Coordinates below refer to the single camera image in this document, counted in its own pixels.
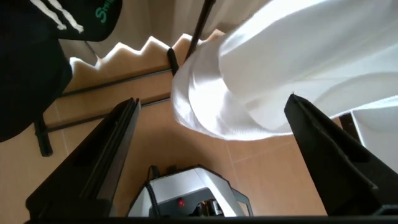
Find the green embroidered logo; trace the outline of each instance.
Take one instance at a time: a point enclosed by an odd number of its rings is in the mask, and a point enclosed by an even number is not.
[[[98,7],[95,10],[95,16],[97,18],[101,18],[102,23],[106,22],[106,13],[108,12],[108,9],[113,2],[114,2],[114,0],[105,0],[104,6]]]

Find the black fabric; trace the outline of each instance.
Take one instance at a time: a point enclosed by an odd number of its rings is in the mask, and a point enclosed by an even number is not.
[[[81,34],[47,0],[66,30],[29,0],[0,1],[0,142],[41,117],[72,79],[58,39],[104,40],[122,7],[122,0],[58,1],[84,27]]]

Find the white drawstring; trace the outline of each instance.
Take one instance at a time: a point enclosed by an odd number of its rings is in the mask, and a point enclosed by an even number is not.
[[[60,30],[67,29],[66,25],[61,22],[56,13],[51,11],[41,0],[30,0],[36,7],[38,7],[44,14],[50,17],[58,24],[57,28]],[[79,33],[84,31],[84,27],[79,25],[73,16],[65,10],[57,0],[47,0],[54,8],[62,12],[63,16],[68,20],[69,24],[75,28]]]

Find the red light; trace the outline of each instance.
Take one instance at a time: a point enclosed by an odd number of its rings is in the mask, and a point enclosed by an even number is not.
[[[185,202],[184,202],[184,200],[182,200],[182,198],[180,198],[180,199],[178,200],[178,206],[179,206],[180,208],[182,208],[182,207],[185,206]]]

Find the black cable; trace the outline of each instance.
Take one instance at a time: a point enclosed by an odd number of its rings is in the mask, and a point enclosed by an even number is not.
[[[154,175],[157,175],[156,173],[158,173],[157,172],[158,168],[156,166],[152,165],[152,166],[149,167],[148,175],[147,175],[147,183],[146,183],[145,187],[148,190],[149,197],[150,197],[150,202],[152,204],[152,208],[154,210],[155,217],[156,218],[160,218],[160,209],[159,209],[159,205],[157,204],[157,201],[156,201],[155,192],[154,192],[154,189],[152,188],[151,184],[149,183],[149,181],[150,181],[149,176],[150,176],[150,171],[151,170],[152,170],[152,173]]]

